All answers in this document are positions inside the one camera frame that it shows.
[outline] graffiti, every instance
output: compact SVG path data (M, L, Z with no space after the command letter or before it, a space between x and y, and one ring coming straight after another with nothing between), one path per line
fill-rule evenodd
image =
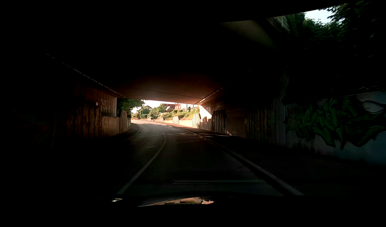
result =
M363 103L374 103L383 109L368 112L362 107ZM334 140L337 139L343 149L346 140L361 147L378 133L386 131L385 114L386 104L360 102L346 96L329 99L322 106L308 103L292 108L284 123L300 138L310 141L315 135L320 135L332 147L335 147Z
M106 99L100 99L101 106L103 107L103 111L106 111L107 106L106 106Z

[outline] vegetation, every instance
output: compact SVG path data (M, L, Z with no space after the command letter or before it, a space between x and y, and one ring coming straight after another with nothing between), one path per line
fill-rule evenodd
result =
M193 114L197 114L197 113L200 113L199 108L191 108L190 111L173 110L169 113L161 114L161 117L163 117L165 120L171 120L173 116L178 116L179 118L187 118L187 117L193 117Z
M331 23L287 16L287 98L316 100L386 90L386 5L356 1L325 8Z
M142 106L145 104L144 101L140 99L125 99L125 98L117 98L117 116L120 116L120 110L127 111L127 115L131 117L131 110L135 107Z

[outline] sidewalk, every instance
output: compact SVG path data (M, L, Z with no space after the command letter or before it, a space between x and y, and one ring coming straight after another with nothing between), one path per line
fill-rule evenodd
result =
M386 170L361 168L270 143L160 123L205 136L266 169L305 195L386 200Z

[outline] overpass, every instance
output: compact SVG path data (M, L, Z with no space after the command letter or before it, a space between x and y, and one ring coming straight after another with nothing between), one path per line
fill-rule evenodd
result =
M274 11L287 15L331 5L291 4ZM55 131L57 110L85 113L88 109L87 120L78 112L78 120L75 115L62 119L63 127L66 121L80 125L75 123L61 133L102 138L101 132L92 132L101 124L96 122L98 109L104 109L102 116L110 125L113 120L109 118L116 115L115 99L124 97L201 105L206 110L202 118L208 120L215 113L225 123L217 132L279 143L284 141L280 99L288 84L290 54L279 32L281 26L270 15L277 8L270 3L259 14L249 13L246 20L227 22L146 20L127 23L121 31L116 24L106 25L99 33L52 30L45 36L51 47L44 56L7 54L7 67L12 68L12 63L15 67L12 76L2 78L3 92L9 91L8 100L17 100L14 113L26 110L20 118L49 135ZM90 102L77 103L72 97ZM4 103L4 108L12 106ZM94 121L94 128L89 120ZM5 130L9 134L17 128ZM113 135L111 130L106 135Z

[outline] road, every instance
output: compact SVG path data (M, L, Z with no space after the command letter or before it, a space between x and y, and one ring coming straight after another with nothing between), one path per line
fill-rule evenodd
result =
M92 187L121 196L230 191L282 196L221 148L184 130L132 121L141 131L116 149L112 165Z

